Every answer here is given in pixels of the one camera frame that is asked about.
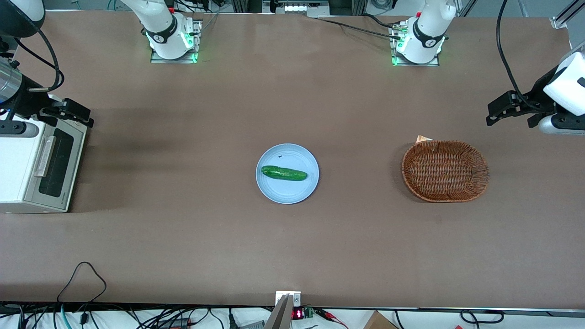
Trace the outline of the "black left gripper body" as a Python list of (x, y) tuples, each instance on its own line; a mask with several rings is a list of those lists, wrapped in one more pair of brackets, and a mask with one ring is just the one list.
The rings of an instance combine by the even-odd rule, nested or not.
[(522, 94), (524, 100), (520, 102), (520, 110), (523, 114), (531, 114), (527, 119), (528, 127), (541, 129), (558, 129), (558, 123), (554, 119), (558, 106), (556, 102), (544, 92), (544, 88), (553, 79), (558, 67), (550, 69), (545, 75), (537, 79), (532, 89)]

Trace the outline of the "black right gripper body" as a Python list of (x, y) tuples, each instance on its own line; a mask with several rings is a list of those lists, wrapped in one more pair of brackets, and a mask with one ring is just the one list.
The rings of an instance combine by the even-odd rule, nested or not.
[(53, 106), (53, 100), (46, 92), (30, 92), (29, 88), (39, 88), (40, 84), (25, 75), (21, 78), (21, 85), (16, 93), (7, 100), (7, 119), (13, 120), (16, 116), (36, 121), (56, 121), (50, 115), (42, 115), (41, 110)]

